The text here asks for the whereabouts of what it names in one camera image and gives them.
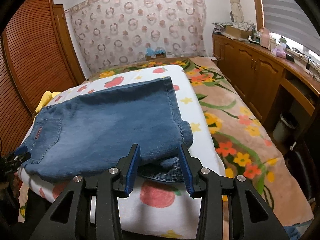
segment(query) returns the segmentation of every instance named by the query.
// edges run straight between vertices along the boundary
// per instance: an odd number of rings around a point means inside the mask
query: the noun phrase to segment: pink bottle
[[[269,41],[270,41],[270,32],[266,28],[261,29],[260,32],[261,32],[260,45],[264,48],[268,48]]]

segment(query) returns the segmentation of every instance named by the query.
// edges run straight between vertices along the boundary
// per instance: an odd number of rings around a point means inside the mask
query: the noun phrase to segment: plastic bag
[[[271,53],[277,57],[285,58],[287,54],[284,52],[283,47],[280,44],[277,44],[276,48],[271,50]]]

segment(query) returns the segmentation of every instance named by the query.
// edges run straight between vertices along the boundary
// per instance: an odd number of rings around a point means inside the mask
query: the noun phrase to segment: louvered door
[[[12,82],[3,54],[3,46],[0,44],[0,137],[2,154],[19,146],[32,124],[31,117],[31,112],[26,108]]]
[[[45,91],[76,86],[56,29],[52,0],[26,0],[3,33],[13,80],[33,112]]]

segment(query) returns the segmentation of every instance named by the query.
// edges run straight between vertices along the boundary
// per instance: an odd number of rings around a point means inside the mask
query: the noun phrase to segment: yellow flower print
[[[267,161],[267,163],[271,166],[275,165],[278,161],[278,158],[270,159]]]
[[[259,122],[258,119],[253,119],[252,122],[253,122],[256,126],[262,126],[262,124]]]
[[[201,131],[201,129],[199,128],[199,126],[200,126],[199,123],[194,123],[194,122],[192,122],[192,123],[190,124],[190,126],[191,126],[192,132],[200,132],[200,131]]]
[[[251,163],[251,160],[249,159],[250,155],[249,153],[242,154],[241,152],[237,153],[237,157],[233,159],[234,163],[238,163],[239,166],[245,167],[247,163]]]
[[[258,127],[255,126],[247,126],[246,128],[244,128],[246,131],[248,131],[250,133],[250,135],[253,136],[260,136],[260,131]]]
[[[208,68],[208,67],[198,67],[198,69],[201,69],[201,70],[208,70],[209,68]]]
[[[176,234],[173,230],[168,230],[166,234],[162,234],[161,236],[166,238],[182,238],[182,235]]]
[[[181,99],[180,101],[183,102],[183,103],[185,103],[185,104],[187,105],[188,103],[191,103],[191,102],[192,102],[192,98],[183,98],[183,99]]]
[[[228,178],[234,178],[233,170],[231,168],[226,168],[226,177]]]
[[[215,81],[215,79],[214,78],[207,78],[206,80],[204,80],[203,82],[214,82]]]
[[[198,81],[194,81],[194,82],[191,82],[191,85],[196,87],[196,86],[202,85],[202,83]]]
[[[188,71],[188,72],[186,72],[186,74],[187,75],[190,75],[190,76],[192,76],[192,75],[195,75],[197,72],[195,72],[195,71]]]
[[[25,217],[25,213],[26,213],[26,208],[25,206],[20,208],[20,214],[22,215],[22,217]]]
[[[240,107],[240,113],[244,114],[244,115],[247,115],[247,116],[251,115],[250,110],[248,108],[244,107],[244,106]]]
[[[105,71],[103,73],[100,74],[99,78],[105,78],[105,77],[111,77],[115,74],[115,72],[113,70],[111,71]]]
[[[272,171],[269,171],[268,174],[267,174],[267,180],[269,182],[274,182],[275,181],[275,175]]]
[[[222,120],[216,117],[214,114],[204,113],[205,120],[209,126],[211,134],[219,131],[222,127]]]

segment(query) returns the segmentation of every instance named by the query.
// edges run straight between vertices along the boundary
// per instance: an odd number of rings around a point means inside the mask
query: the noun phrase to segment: blue gripper pad
[[[130,167],[125,181],[124,193],[129,196],[133,190],[134,181],[136,179],[138,167],[140,163],[140,146],[138,145],[134,151]]]
[[[179,147],[179,162],[180,162],[180,168],[182,171],[183,181],[186,186],[186,191],[192,196],[192,194],[195,192],[195,189],[193,188],[193,179],[192,179],[192,173],[187,161],[187,158],[183,152],[182,146]]]
[[[20,154],[23,154],[25,152],[28,151],[28,147],[25,145],[20,145],[15,151],[14,151],[14,155],[18,156]]]

